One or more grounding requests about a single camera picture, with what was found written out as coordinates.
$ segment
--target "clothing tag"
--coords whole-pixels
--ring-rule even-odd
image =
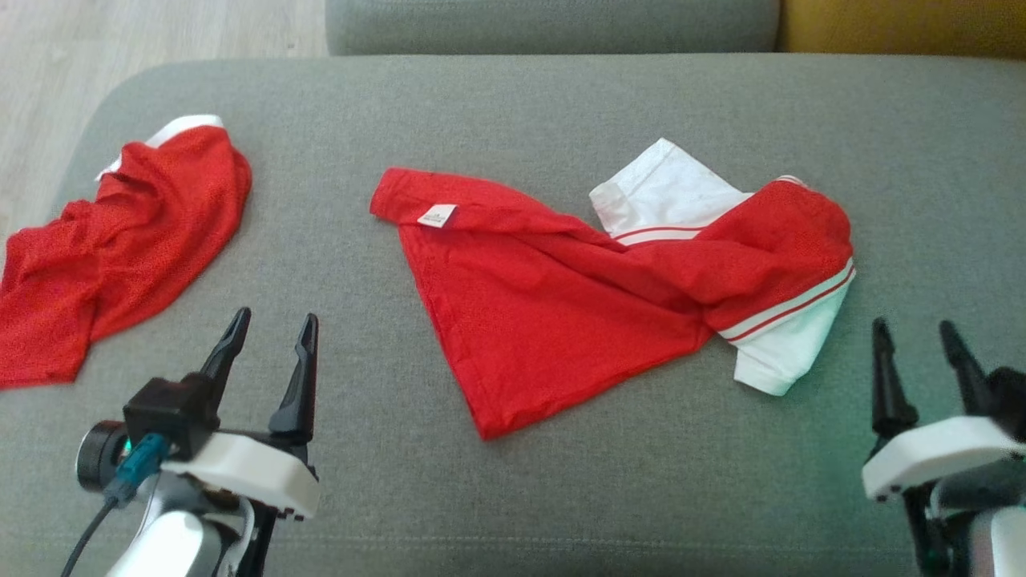
[[[452,210],[456,210],[456,204],[435,204],[423,217],[417,219],[417,222],[429,227],[442,228],[452,216]]]

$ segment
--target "gray fabric surface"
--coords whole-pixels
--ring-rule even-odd
[[[756,52],[778,0],[326,0],[332,54]]]
[[[908,575],[898,507],[862,494],[873,317],[890,317],[925,421],[958,396],[936,337],[1026,367],[1026,65],[797,54],[210,62],[142,74],[90,122],[63,200],[129,140],[215,112],[253,167],[241,229],[165,312],[95,345],[74,386],[7,391],[0,574],[54,575],[101,500],[80,436],[150,377],[199,366],[253,309],[226,426],[260,428],[321,318],[317,518],[275,534],[268,575]],[[742,190],[795,175],[853,223],[859,277],[813,371],[775,398],[721,340],[484,444],[391,225],[390,165],[507,183],[598,226],[588,191],[659,137]],[[79,575],[127,545],[112,515]]]

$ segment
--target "wooden floor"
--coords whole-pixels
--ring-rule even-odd
[[[326,54],[323,0],[0,0],[0,234],[44,223],[85,123],[129,76]]]

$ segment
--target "red garment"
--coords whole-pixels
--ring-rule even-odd
[[[7,240],[0,388],[73,381],[90,343],[170,305],[235,233],[251,175],[228,132],[161,140],[125,145],[95,202]]]
[[[630,246],[467,177],[389,169],[370,211],[399,225],[485,439],[693,353],[715,332],[837,275],[852,258],[840,207],[785,181],[692,240]]]

